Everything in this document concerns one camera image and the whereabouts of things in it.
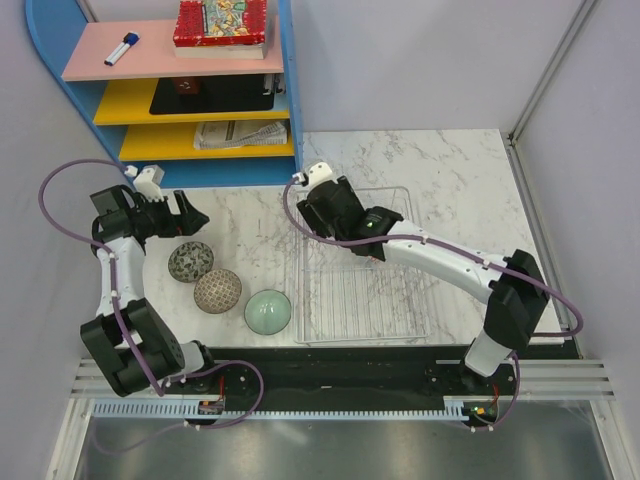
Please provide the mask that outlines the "brown lattice bowl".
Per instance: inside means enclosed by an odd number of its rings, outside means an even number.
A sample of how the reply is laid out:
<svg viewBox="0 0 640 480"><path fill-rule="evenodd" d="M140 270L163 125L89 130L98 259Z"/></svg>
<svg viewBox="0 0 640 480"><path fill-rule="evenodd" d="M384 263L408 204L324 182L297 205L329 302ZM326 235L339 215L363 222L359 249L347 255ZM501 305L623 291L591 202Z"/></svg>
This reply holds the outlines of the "brown lattice bowl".
<svg viewBox="0 0 640 480"><path fill-rule="evenodd" d="M194 288L196 306L208 314L231 310L242 294L240 278L227 269L213 269L203 275Z"/></svg>

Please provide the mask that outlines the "grey floral bowl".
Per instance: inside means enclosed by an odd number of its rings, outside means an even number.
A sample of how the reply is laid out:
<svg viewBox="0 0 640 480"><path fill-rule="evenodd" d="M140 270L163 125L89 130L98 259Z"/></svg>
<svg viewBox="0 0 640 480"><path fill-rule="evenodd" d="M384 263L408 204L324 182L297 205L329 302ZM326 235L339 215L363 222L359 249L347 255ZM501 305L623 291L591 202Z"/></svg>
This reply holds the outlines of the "grey floral bowl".
<svg viewBox="0 0 640 480"><path fill-rule="evenodd" d="M186 242L173 250L168 259L171 277L182 283L193 283L212 270L213 250L199 241Z"/></svg>

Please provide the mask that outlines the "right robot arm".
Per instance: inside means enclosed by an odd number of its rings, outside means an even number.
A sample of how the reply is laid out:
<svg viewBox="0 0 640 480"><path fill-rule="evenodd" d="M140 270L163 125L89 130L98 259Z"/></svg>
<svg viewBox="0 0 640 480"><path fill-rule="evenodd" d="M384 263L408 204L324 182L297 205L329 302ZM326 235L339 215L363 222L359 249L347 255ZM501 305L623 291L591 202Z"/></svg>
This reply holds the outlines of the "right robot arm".
<svg viewBox="0 0 640 480"><path fill-rule="evenodd" d="M359 257L415 268L485 305L482 329L457 371L465 391L483 392L499 365L528 347L550 297L531 254L487 254L432 236L395 211L364 207L345 177L314 170L294 180L307 190L296 204L305 235Z"/></svg>

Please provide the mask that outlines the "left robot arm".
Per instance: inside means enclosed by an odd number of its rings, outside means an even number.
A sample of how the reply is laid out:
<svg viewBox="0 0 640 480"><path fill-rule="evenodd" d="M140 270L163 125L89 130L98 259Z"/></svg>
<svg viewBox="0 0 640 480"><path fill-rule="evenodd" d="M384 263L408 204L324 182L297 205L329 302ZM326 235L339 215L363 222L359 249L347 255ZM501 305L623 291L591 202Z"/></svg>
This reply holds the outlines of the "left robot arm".
<svg viewBox="0 0 640 480"><path fill-rule="evenodd" d="M102 291L96 317L81 326L80 336L121 397L174 376L198 393L211 392L219 382L208 348L197 340L181 344L144 292L146 241L192 235L209 222L184 191L173 195L177 214L166 196L151 201L126 185L91 195L97 211L91 248L100 262Z"/></svg>

